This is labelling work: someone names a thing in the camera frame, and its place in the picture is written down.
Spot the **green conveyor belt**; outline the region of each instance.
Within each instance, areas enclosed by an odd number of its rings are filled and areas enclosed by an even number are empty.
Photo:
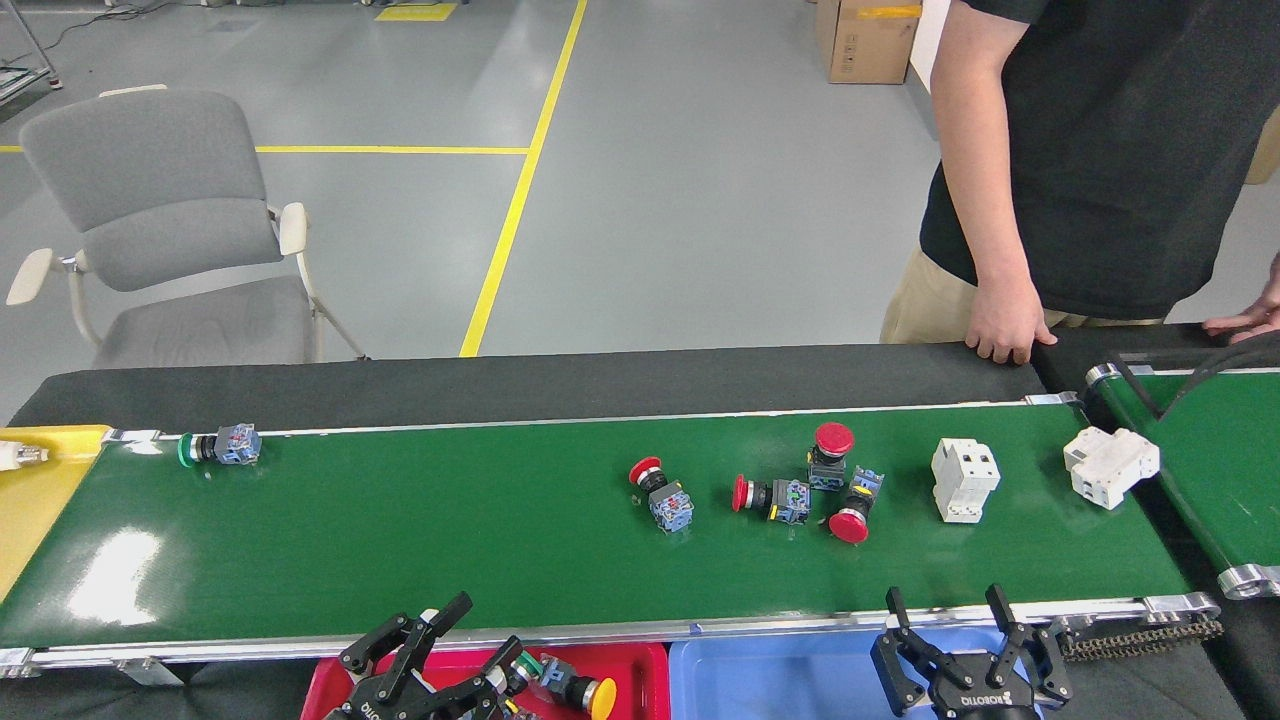
[[[1138,379],[1164,407],[1187,375]],[[1215,375],[1158,423],[1124,378],[1097,388],[1121,425],[1160,447],[1161,482],[1219,571],[1280,565],[1280,373]]]
[[[887,474],[870,539],[733,514],[733,478],[801,477],[814,428]],[[184,469],[110,446],[0,606],[0,647],[364,633],[466,589],[460,626],[701,620],[1187,592],[1137,503],[1076,497],[1069,406],[969,406],[268,437],[256,466]],[[1004,474],[979,525],[932,500],[940,437]],[[630,466],[659,455],[696,505],[664,536]]]

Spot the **hand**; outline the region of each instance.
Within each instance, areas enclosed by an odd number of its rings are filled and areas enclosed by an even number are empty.
[[[1236,343],[1271,331],[1280,331],[1280,301],[1260,297],[1239,315],[1204,320],[1204,331],[1212,337],[1222,333],[1233,333],[1228,341],[1229,343]]]
[[[964,343],[984,360],[1004,364],[1011,359],[1023,365],[1030,360],[1034,342],[1055,345],[1057,337],[1044,324],[1044,309],[1030,279],[979,283]]]
[[[1204,320],[1203,327],[1212,337],[1233,333],[1228,341],[1231,343],[1280,329],[1280,254],[1271,261],[1271,282],[1262,288],[1262,295],[1253,305],[1239,315]]]

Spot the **black t-shirt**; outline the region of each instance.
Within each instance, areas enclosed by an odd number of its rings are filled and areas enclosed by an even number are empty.
[[[1005,64],[1018,228],[1046,307],[1160,318],[1208,282],[1280,105],[1280,0],[969,0]],[[942,168],[920,247],[977,284]]]

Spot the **yellow floor line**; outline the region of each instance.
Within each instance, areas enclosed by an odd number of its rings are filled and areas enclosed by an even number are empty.
[[[525,213],[529,187],[534,182],[538,159],[543,155],[547,129],[550,127],[552,115],[556,113],[556,101],[559,100],[561,86],[564,83],[564,70],[568,69],[568,59],[573,54],[573,45],[577,42],[577,31],[582,27],[582,14],[585,12],[586,0],[577,0],[577,8],[573,10],[573,20],[568,26],[568,33],[564,36],[564,46],[561,47],[559,61],[556,63],[556,73],[552,76],[552,85],[547,91],[547,100],[543,102],[543,111],[538,117],[538,126],[534,128],[534,140],[529,143],[525,165],[520,169],[520,179],[516,181],[516,191],[512,193],[511,205],[507,208],[507,219],[502,224],[498,246],[493,251],[493,259],[489,261],[489,272],[485,273],[484,286],[480,288],[480,297],[476,300],[476,307],[471,313],[471,324],[467,325],[467,334],[462,340],[462,350],[458,352],[460,357],[475,357],[480,352],[480,342],[484,340],[484,331],[489,325],[489,314],[493,313],[493,301],[498,296],[498,286],[502,284],[502,274],[507,269],[511,246],[516,241],[516,231],[520,229],[520,218]]]
[[[259,145],[259,152],[367,152],[383,155],[527,155],[527,147],[453,147],[439,145]],[[0,145],[0,152],[22,152],[19,145]]]
[[[403,5],[387,8],[381,13],[378,13],[378,17],[374,19],[380,22],[444,22],[457,9],[457,3],[404,3]]]

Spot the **tape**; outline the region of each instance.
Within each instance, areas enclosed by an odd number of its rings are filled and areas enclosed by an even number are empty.
[[[920,17],[920,5],[899,5],[892,8],[859,8],[858,19],[860,20],[883,20],[887,18],[918,18]]]
[[[458,9],[457,3],[434,3],[434,4],[404,4],[404,5],[392,5],[381,13],[378,13],[375,20],[399,20],[399,22],[444,22],[449,19],[453,10]]]

